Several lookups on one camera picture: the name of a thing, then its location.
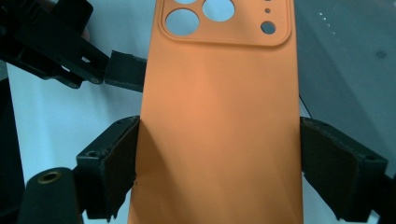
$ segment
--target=small hole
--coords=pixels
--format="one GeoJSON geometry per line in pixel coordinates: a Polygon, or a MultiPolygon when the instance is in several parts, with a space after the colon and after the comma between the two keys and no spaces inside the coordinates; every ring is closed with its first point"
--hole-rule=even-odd
{"type": "Polygon", "coordinates": [[[44,174],[38,178],[38,183],[39,184],[49,184],[61,177],[61,173],[58,171],[55,172],[49,172],[47,174],[44,174]]]}
{"type": "Polygon", "coordinates": [[[190,35],[199,26],[199,19],[195,13],[187,9],[173,11],[166,18],[166,28],[174,35],[190,35]]]}
{"type": "Polygon", "coordinates": [[[89,156],[89,157],[98,157],[98,153],[97,152],[95,152],[95,151],[89,151],[88,153],[87,153],[87,156],[89,156]]]}
{"type": "Polygon", "coordinates": [[[271,21],[265,21],[262,23],[262,31],[267,35],[272,35],[276,31],[276,27],[271,21]]]}
{"type": "Polygon", "coordinates": [[[227,21],[235,13],[235,6],[230,0],[206,0],[202,10],[212,21],[227,21]]]}
{"type": "Polygon", "coordinates": [[[175,0],[175,1],[180,4],[191,4],[195,2],[195,0],[175,0]]]}

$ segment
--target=white surface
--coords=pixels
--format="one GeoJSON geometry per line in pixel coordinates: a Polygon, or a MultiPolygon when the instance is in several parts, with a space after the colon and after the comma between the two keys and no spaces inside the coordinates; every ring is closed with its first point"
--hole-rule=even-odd
{"type": "MultiPolygon", "coordinates": [[[[89,23],[92,43],[107,55],[114,49],[147,58],[155,1],[91,2],[94,8],[89,23]]],[[[55,80],[41,80],[14,66],[9,66],[8,72],[26,181],[49,168],[74,168],[76,155],[105,128],[140,111],[140,93],[88,82],[76,91],[55,80]]],[[[129,196],[119,217],[111,223],[126,223],[128,203],[129,196]]],[[[86,224],[106,223],[84,219],[86,224]]],[[[306,181],[304,223],[338,223],[306,181]]]]}

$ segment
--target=black bracket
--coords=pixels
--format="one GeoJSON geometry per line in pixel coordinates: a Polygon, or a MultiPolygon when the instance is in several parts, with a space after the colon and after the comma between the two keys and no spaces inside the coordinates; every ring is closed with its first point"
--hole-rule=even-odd
{"type": "Polygon", "coordinates": [[[303,172],[337,219],[396,223],[396,181],[388,161],[327,123],[301,118],[303,172]]]}
{"type": "Polygon", "coordinates": [[[108,127],[77,155],[71,171],[54,168],[32,177],[27,183],[18,223],[81,223],[117,213],[134,184],[139,117],[120,119],[108,127]]]}
{"type": "Polygon", "coordinates": [[[48,12],[36,0],[0,2],[0,58],[43,79],[78,89],[84,80],[143,90],[146,60],[113,53],[109,59],[81,37],[93,8],[60,0],[48,12]]]}
{"type": "Polygon", "coordinates": [[[25,190],[8,78],[0,80],[0,223],[15,223],[25,190]]]}

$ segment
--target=phone case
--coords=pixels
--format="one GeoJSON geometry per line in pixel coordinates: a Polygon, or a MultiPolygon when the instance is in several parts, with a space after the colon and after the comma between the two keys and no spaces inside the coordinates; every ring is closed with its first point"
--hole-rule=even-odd
{"type": "Polygon", "coordinates": [[[128,221],[302,224],[293,1],[233,0],[222,22],[204,2],[157,1],[128,221]],[[167,29],[181,8],[190,35],[167,29]]]}

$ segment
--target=screw hole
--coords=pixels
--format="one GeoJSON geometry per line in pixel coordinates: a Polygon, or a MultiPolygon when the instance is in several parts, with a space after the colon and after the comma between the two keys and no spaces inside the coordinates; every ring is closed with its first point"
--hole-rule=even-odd
{"type": "Polygon", "coordinates": [[[379,52],[376,53],[376,56],[380,59],[383,59],[387,57],[387,53],[384,50],[380,50],[379,52]]]}
{"type": "Polygon", "coordinates": [[[56,180],[58,180],[61,177],[61,173],[58,171],[54,172],[49,172],[47,174],[44,174],[38,178],[38,183],[39,184],[49,184],[52,183],[56,180]]]}
{"type": "Polygon", "coordinates": [[[89,157],[98,157],[99,154],[96,151],[89,151],[87,153],[87,156],[89,156],[89,157]]]}

